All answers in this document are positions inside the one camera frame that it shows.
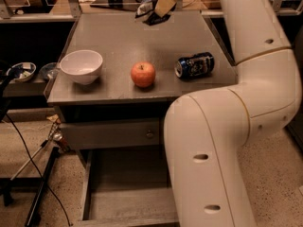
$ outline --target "white bowl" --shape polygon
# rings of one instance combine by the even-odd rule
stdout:
[[[62,71],[74,82],[88,85],[100,76],[102,56],[93,50],[78,50],[66,55],[60,62]]]
[[[34,76],[37,66],[32,62],[21,62],[14,64],[7,71],[7,75],[13,74],[14,81],[25,82]]]

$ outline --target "speckled floor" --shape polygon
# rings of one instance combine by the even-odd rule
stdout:
[[[31,152],[47,137],[51,123],[45,120],[51,109],[33,112],[11,112],[16,126],[24,135]],[[0,123],[0,177],[11,177],[27,160],[25,147],[5,118]],[[35,158],[43,170],[52,147],[50,144]],[[258,227],[303,226],[302,152],[286,130],[281,130],[239,152],[243,178],[248,189]],[[75,153],[64,153],[55,162],[49,185],[62,201],[70,222],[80,217],[80,196],[84,169]],[[38,176],[29,166],[23,177]],[[24,226],[34,193],[12,192],[14,203],[5,207],[0,202],[0,226]],[[56,199],[46,192],[40,211],[39,226],[67,226],[64,213]]]

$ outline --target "drawer front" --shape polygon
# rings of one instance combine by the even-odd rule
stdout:
[[[159,119],[64,123],[61,129],[71,149],[159,145]]]

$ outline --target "black cable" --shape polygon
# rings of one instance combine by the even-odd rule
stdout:
[[[32,157],[30,156],[30,153],[29,153],[29,150],[28,150],[28,147],[27,147],[27,143],[26,143],[24,137],[23,137],[22,134],[19,132],[18,128],[16,127],[16,125],[14,124],[14,122],[13,122],[12,119],[8,116],[7,113],[6,113],[6,116],[7,116],[7,118],[9,119],[10,123],[12,124],[12,126],[14,127],[14,129],[17,130],[17,132],[18,132],[18,134],[19,134],[19,136],[20,136],[20,138],[21,138],[21,140],[22,140],[22,142],[23,142],[23,144],[24,144],[24,146],[25,146],[25,148],[26,148],[27,155],[28,155],[28,157],[29,157],[29,159],[30,159],[30,162],[31,162],[31,163],[35,166],[35,168],[37,169],[38,174],[40,175],[42,181],[45,182],[45,178],[44,178],[43,175],[41,174],[41,171],[39,170],[39,168],[37,167],[37,165],[36,165],[35,162],[33,161]],[[65,214],[65,217],[66,217],[68,226],[72,226],[72,224],[71,224],[70,221],[69,221],[69,217],[68,217],[68,215],[67,215],[67,213],[66,213],[66,210],[65,210],[65,208],[63,207],[62,202],[60,201],[60,199],[58,198],[58,196],[54,193],[54,191],[50,188],[50,186],[49,186],[47,183],[45,183],[45,184],[46,184],[48,190],[52,193],[52,195],[53,195],[53,196],[55,197],[55,199],[58,201],[58,203],[59,203],[59,205],[61,206],[62,210],[64,211],[64,214]]]

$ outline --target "can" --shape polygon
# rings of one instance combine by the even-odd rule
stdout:
[[[214,69],[215,61],[209,52],[182,57],[176,62],[174,72],[178,78],[198,77],[206,75]]]
[[[64,152],[68,152],[70,150],[70,147],[67,144],[67,141],[63,137],[61,132],[56,132],[53,135],[53,141],[63,150]]]

